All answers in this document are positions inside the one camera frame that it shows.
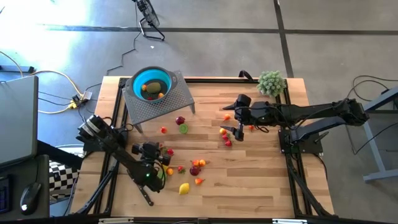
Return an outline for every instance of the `checkered cloth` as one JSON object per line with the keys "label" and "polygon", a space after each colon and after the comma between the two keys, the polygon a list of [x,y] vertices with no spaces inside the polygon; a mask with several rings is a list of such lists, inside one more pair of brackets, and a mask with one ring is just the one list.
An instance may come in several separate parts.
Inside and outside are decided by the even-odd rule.
{"label": "checkered cloth", "polygon": [[[71,189],[75,179],[79,176],[79,170],[50,161],[50,193],[53,190]],[[64,198],[69,194],[51,195],[55,199]]]}

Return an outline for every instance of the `keyboard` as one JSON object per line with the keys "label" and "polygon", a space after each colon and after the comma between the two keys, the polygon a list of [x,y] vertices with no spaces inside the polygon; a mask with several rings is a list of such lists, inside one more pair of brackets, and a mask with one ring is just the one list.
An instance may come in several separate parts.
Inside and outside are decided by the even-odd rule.
{"label": "keyboard", "polygon": [[0,176],[0,214],[9,212],[11,209],[10,190],[10,177]]}

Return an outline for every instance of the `gray floor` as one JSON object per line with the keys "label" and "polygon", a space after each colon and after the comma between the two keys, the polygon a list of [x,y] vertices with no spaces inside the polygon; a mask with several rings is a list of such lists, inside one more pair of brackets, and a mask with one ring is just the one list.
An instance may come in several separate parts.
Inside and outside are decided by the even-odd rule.
{"label": "gray floor", "polygon": [[[286,29],[398,30],[398,2],[394,0],[279,2]],[[152,3],[161,27],[278,29],[273,0],[153,0]],[[81,91],[101,82],[107,69],[119,65],[121,54],[132,48],[137,35],[136,32],[48,31],[35,25],[135,27],[134,4],[129,0],[5,1],[4,5],[0,14],[0,49],[20,64],[68,74]],[[165,35],[164,43],[140,36],[137,51],[127,54],[123,58],[124,67],[109,75],[133,75],[142,67],[158,65],[179,69],[185,76],[235,77],[242,69],[253,76],[263,70],[280,70],[287,76],[279,34],[169,32]],[[294,77],[305,79],[311,104],[344,98],[352,79],[358,75],[397,79],[397,41],[398,35],[287,35]],[[10,64],[4,57],[0,57],[0,63]],[[0,80],[18,77],[0,74]],[[386,83],[388,87],[396,84]],[[51,73],[40,75],[40,90],[65,97],[75,94],[66,79]],[[370,99],[381,91],[382,87],[373,83],[358,88],[361,95]],[[63,108],[44,102],[39,107],[48,111]],[[94,107],[95,102],[91,102],[91,110]],[[79,144],[75,136],[80,123],[75,110],[59,115],[39,114],[39,139],[54,146]],[[363,130],[350,130],[355,137],[354,145],[359,147],[365,141]],[[398,222],[398,178],[371,184],[362,180],[363,175],[377,171],[370,148],[365,147],[354,156],[344,127],[331,130],[322,143],[336,214]],[[397,153],[384,151],[382,156],[388,167],[398,168]]]}

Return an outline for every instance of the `butcher block tabletop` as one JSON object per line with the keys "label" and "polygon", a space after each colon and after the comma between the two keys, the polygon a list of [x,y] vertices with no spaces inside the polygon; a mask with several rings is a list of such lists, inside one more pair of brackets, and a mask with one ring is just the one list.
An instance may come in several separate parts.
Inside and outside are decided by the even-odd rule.
{"label": "butcher block tabletop", "polygon": [[[95,114],[101,117],[112,116],[120,78],[128,77],[104,77]],[[292,104],[307,106],[308,98],[303,79],[288,78],[287,84]],[[279,149],[277,137],[279,127],[269,127],[269,133],[259,130],[251,132],[245,127],[244,141],[238,142],[233,139],[231,147],[225,146],[219,133],[220,125],[237,125],[233,119],[234,112],[223,111],[222,107],[234,103],[239,94],[250,96],[252,102],[275,103],[275,98],[260,95],[256,84],[252,83],[188,83],[188,86],[195,100],[195,114],[186,107],[142,123],[144,134],[138,133],[135,129],[129,132],[126,147],[126,150],[131,152],[133,143],[155,141],[172,148],[174,156],[170,167],[174,170],[174,174],[167,177],[165,188],[160,193],[144,188],[155,203],[150,207],[137,185],[127,175],[126,169],[120,166],[111,215],[113,217],[294,217],[285,156]],[[123,105],[124,99],[119,109],[117,127],[120,126]],[[226,113],[231,115],[229,121],[224,121]],[[179,133],[178,125],[175,123],[178,116],[185,118],[185,124],[189,127],[187,134]],[[167,128],[166,134],[160,132],[161,127]],[[83,161],[72,202],[72,213],[85,204],[98,186],[103,157],[103,152],[94,152]],[[195,159],[208,161],[197,176],[205,180],[199,186],[194,183],[197,177],[189,173],[191,161]],[[323,165],[311,154],[303,154],[302,159],[309,189],[323,207],[333,213]],[[184,166],[187,172],[179,174],[178,166]],[[186,195],[179,195],[178,189],[183,183],[190,184],[190,191]],[[101,211],[106,205],[108,189],[109,185],[104,190]],[[302,193],[298,190],[297,194],[300,208],[304,211]]]}

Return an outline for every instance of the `yellow cable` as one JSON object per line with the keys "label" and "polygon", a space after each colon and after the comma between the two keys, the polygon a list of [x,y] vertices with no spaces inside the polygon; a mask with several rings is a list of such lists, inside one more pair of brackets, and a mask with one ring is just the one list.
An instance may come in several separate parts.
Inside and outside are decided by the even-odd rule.
{"label": "yellow cable", "polygon": [[[21,73],[21,77],[23,78],[23,77],[24,77],[24,74],[23,74],[23,72],[22,72],[22,69],[21,69],[20,66],[18,65],[18,63],[17,63],[16,61],[14,61],[10,56],[6,55],[4,52],[0,51],[0,53],[2,53],[4,56],[6,56],[6,57],[9,58],[10,60],[12,60],[12,62],[14,62],[14,64],[17,65],[17,67],[18,67],[18,69],[19,69],[19,72]],[[42,72],[53,72],[53,73],[57,73],[57,74],[59,74],[59,75],[64,76],[64,77],[67,78],[67,79],[69,80],[69,82],[73,85],[73,87],[75,88],[76,92],[80,95],[80,98],[83,97],[83,94],[80,93],[80,91],[79,91],[79,89],[76,87],[75,83],[69,78],[69,76],[67,76],[66,74],[64,74],[64,73],[62,73],[62,72],[57,72],[57,71],[53,71],[53,70],[42,70],[42,71],[37,71],[37,72],[31,73],[30,75],[37,75],[37,74],[42,73]],[[62,113],[62,112],[65,112],[66,110],[76,108],[76,107],[73,106],[73,104],[75,104],[75,103],[71,103],[67,108],[65,108],[65,109],[63,109],[63,110],[60,110],[60,111],[47,112],[47,111],[38,110],[38,112],[40,112],[40,113],[45,113],[45,114],[57,114],[57,113]]]}

